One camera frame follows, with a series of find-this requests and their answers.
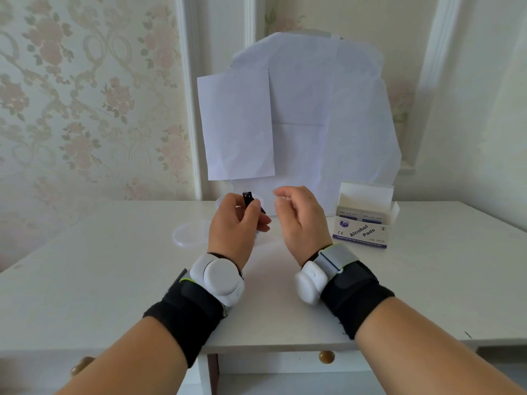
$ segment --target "wooden knob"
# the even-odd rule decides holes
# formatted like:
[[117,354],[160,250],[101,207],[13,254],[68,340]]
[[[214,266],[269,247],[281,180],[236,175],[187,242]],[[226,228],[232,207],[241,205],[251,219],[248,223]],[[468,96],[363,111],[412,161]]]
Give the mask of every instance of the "wooden knob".
[[335,354],[331,351],[320,351],[318,353],[318,359],[325,365],[329,365],[330,363],[333,363],[333,360],[335,360]]
[[69,372],[71,374],[71,377],[75,377],[77,374],[83,371],[87,365],[89,365],[94,360],[95,358],[92,358],[91,356],[85,356],[84,358],[82,358],[80,362]]

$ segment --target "alcohol pads box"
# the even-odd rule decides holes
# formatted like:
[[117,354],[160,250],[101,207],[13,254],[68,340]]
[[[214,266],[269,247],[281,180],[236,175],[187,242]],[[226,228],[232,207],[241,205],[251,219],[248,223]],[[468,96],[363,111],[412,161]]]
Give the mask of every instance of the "alcohol pads box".
[[393,186],[342,182],[333,238],[386,248],[399,213]]

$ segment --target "white desk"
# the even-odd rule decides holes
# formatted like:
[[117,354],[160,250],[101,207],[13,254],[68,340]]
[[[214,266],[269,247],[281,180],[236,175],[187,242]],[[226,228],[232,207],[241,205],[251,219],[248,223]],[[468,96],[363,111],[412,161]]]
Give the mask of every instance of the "white desk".
[[[0,352],[102,350],[206,247],[174,228],[214,202],[111,202],[0,274]],[[328,218],[333,227],[333,218]],[[246,292],[203,353],[354,349],[323,306],[296,296],[278,219],[243,273]],[[527,233],[458,202],[401,202],[387,250],[346,243],[380,282],[455,338],[527,343]]]

